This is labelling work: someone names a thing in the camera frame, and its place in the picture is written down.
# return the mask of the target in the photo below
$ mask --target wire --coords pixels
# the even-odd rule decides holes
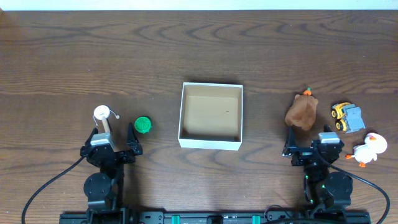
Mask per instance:
[[[265,218],[266,218],[267,220],[268,220],[267,212],[268,212],[268,210],[269,210],[271,207],[283,208],[283,207],[280,206],[280,205],[270,205],[270,206],[267,208],[267,210],[264,212],[264,216],[265,216]],[[292,216],[289,215],[286,211],[285,211],[285,213],[286,213],[286,215],[287,215],[289,218],[292,218]]]
[[[386,209],[385,209],[385,211],[384,211],[382,217],[380,218],[380,220],[376,223],[376,224],[381,224],[381,223],[384,221],[384,219],[387,217],[388,211],[390,210],[390,198],[388,197],[388,194],[387,194],[383,189],[381,189],[379,186],[377,186],[376,184],[374,184],[374,183],[372,183],[372,182],[370,182],[370,181],[368,181],[368,180],[365,180],[365,179],[363,179],[363,178],[361,178],[361,177],[358,177],[357,175],[354,175],[354,174],[352,174],[352,173],[349,173],[349,172],[347,172],[347,171],[345,171],[345,170],[343,170],[343,169],[340,169],[339,167],[335,167],[335,166],[331,165],[329,162],[327,162],[327,161],[319,154],[318,150],[315,150],[315,154],[316,154],[316,155],[319,157],[319,159],[320,159],[324,164],[326,164],[328,167],[331,167],[331,168],[333,168],[333,169],[335,169],[335,170],[337,170],[337,171],[339,171],[339,172],[344,173],[345,175],[348,175],[348,176],[350,176],[350,177],[352,177],[352,178],[355,178],[355,179],[357,179],[357,180],[359,180],[359,181],[362,181],[362,182],[364,182],[365,184],[368,184],[368,185],[374,187],[376,190],[380,191],[380,193],[383,194],[383,196],[386,198]]]
[[[345,224],[342,222],[329,221],[329,220],[320,220],[313,218],[283,218],[273,221],[268,221],[263,224],[285,224],[285,223],[305,223],[305,224]]]
[[[25,216],[26,216],[26,211],[27,208],[29,208],[30,203],[32,203],[33,199],[35,199],[35,197],[49,184],[51,184],[52,182],[54,182],[55,180],[57,180],[58,178],[62,177],[63,175],[65,175],[67,172],[69,172],[70,170],[72,170],[75,166],[77,166],[82,160],[84,159],[84,157],[82,156],[79,160],[77,160],[72,166],[70,166],[69,168],[67,168],[65,171],[63,171],[62,173],[58,174],[56,177],[52,178],[51,180],[49,180],[47,183],[45,183],[43,186],[41,186],[41,188],[39,188],[29,199],[29,201],[27,201],[24,211],[22,212],[22,216],[21,216],[21,221],[22,224],[25,224]]]

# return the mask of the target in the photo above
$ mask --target white wall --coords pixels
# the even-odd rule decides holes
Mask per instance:
[[[0,0],[3,10],[398,9],[398,0]]]

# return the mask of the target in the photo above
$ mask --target green tape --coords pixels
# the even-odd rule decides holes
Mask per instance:
[[[179,215],[172,216],[172,224],[180,224],[180,216]]]
[[[252,224],[261,224],[261,217],[259,215],[253,215]]]

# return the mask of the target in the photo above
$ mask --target brown plush toy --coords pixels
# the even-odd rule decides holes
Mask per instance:
[[[304,131],[312,128],[316,113],[318,100],[311,96],[311,91],[304,91],[304,95],[295,95],[293,105],[289,108],[285,122],[289,126],[297,126]]]

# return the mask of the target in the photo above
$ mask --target white box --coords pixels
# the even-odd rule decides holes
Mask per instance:
[[[181,147],[237,151],[242,144],[243,86],[185,82],[178,141]]]

